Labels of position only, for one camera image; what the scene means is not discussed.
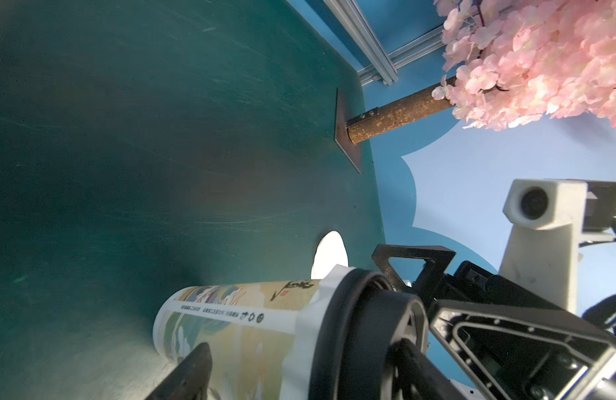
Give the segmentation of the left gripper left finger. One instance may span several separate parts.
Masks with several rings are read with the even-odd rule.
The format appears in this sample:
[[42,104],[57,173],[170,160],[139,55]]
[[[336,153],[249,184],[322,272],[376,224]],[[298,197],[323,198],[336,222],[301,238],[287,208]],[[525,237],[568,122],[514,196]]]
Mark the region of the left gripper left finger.
[[210,346],[201,343],[146,397],[146,400],[208,399],[212,367]]

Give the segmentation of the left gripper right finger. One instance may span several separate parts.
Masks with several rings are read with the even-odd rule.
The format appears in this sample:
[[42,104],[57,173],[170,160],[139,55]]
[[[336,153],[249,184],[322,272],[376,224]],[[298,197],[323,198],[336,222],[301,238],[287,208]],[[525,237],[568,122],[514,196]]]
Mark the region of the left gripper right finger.
[[409,340],[394,343],[389,360],[395,368],[394,399],[465,399],[451,381]]

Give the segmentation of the black plastic cup lid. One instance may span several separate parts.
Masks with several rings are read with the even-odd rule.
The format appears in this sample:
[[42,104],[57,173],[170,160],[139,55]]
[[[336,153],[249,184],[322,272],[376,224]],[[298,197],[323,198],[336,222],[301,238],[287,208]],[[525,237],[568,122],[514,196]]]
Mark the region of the black plastic cup lid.
[[377,272],[354,268],[336,286],[314,354],[309,399],[396,399],[394,345],[421,347],[424,308]]

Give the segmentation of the paper milk tea cup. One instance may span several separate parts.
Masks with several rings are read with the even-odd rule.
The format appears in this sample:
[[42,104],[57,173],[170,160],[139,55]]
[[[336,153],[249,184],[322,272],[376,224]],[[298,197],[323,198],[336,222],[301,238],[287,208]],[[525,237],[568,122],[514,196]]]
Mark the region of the paper milk tea cup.
[[207,344],[209,399],[278,399],[296,319],[318,286],[294,280],[183,288],[156,315],[154,346],[163,358],[182,363]]

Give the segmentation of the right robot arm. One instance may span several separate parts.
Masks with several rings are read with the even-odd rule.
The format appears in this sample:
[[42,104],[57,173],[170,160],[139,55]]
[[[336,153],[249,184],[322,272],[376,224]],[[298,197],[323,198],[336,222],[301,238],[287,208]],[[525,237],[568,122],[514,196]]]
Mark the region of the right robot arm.
[[576,316],[442,246],[381,244],[391,286],[422,301],[429,330],[484,399],[616,399],[616,294]]

